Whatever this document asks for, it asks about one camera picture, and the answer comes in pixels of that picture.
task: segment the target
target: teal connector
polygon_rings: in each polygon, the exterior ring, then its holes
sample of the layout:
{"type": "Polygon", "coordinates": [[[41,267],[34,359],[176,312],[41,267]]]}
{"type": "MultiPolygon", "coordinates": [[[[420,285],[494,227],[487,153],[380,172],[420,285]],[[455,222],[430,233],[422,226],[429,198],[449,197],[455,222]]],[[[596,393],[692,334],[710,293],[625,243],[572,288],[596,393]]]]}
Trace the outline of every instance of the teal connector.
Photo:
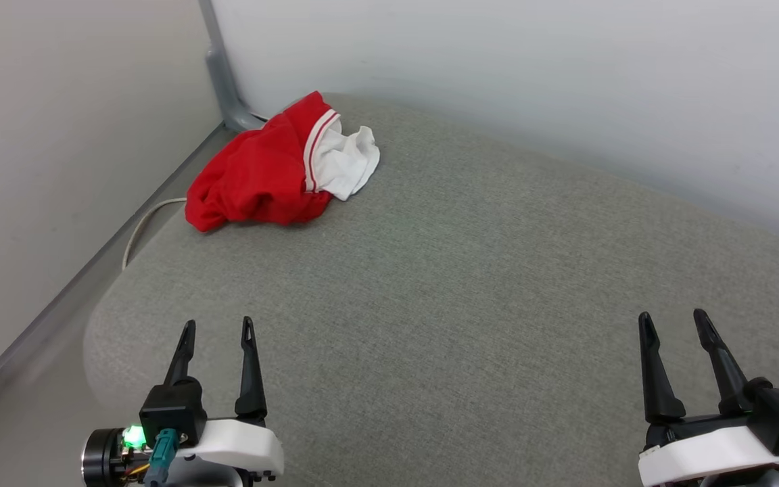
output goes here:
{"type": "Polygon", "coordinates": [[[167,473],[170,464],[179,450],[179,434],[172,428],[161,430],[155,437],[155,448],[149,457],[149,469],[143,476],[143,485],[147,487],[164,487],[167,483],[167,473]]]}

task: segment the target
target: white wall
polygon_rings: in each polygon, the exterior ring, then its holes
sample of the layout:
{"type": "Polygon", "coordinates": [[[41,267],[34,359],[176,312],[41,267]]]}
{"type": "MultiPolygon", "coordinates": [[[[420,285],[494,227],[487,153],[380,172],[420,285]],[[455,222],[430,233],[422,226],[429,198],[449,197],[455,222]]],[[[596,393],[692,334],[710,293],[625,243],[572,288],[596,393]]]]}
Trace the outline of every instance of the white wall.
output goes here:
{"type": "Polygon", "coordinates": [[[214,4],[258,112],[376,95],[779,233],[779,1],[214,4]]]}
{"type": "Polygon", "coordinates": [[[220,121],[196,2],[0,0],[0,354],[220,121]]]}

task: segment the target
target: green led light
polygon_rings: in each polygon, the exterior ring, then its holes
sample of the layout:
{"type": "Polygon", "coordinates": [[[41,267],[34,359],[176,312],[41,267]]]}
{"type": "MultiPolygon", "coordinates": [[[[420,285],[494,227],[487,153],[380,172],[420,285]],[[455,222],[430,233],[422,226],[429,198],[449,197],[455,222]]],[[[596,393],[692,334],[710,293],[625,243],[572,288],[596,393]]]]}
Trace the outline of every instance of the green led light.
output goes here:
{"type": "Polygon", "coordinates": [[[122,444],[128,448],[139,450],[146,444],[146,435],[143,435],[142,426],[128,426],[122,432],[122,444]]]}

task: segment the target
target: seat cushion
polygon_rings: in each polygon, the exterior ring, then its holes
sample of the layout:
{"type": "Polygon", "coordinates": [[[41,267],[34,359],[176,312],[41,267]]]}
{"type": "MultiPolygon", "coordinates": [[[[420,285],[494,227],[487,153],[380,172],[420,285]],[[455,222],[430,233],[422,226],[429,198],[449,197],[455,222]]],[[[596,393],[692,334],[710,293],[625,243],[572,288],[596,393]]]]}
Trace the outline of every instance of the seat cushion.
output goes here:
{"type": "Polygon", "coordinates": [[[284,485],[631,485],[637,316],[688,413],[716,413],[694,308],[779,386],[779,238],[426,114],[328,95],[381,163],[308,225],[174,216],[93,315],[86,370],[135,416],[186,320],[211,417],[250,315],[284,485]]]}

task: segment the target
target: gray floor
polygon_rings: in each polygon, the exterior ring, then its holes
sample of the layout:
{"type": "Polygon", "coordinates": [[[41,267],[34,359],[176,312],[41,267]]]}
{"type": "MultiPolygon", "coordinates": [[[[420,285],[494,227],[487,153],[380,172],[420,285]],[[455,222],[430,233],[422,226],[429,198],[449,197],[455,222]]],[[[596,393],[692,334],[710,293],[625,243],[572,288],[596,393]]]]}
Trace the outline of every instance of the gray floor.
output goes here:
{"type": "MultiPolygon", "coordinates": [[[[154,200],[185,194],[195,175],[234,136],[219,131],[179,170],[154,200]]],[[[181,204],[167,206],[155,215],[141,243],[181,204]]],[[[135,411],[100,407],[83,372],[83,330],[89,315],[113,280],[131,229],[122,232],[91,268],[73,283],[51,314],[57,333],[43,349],[21,364],[22,372],[0,384],[0,485],[83,485],[80,452],[94,429],[127,425],[135,411]]]]}

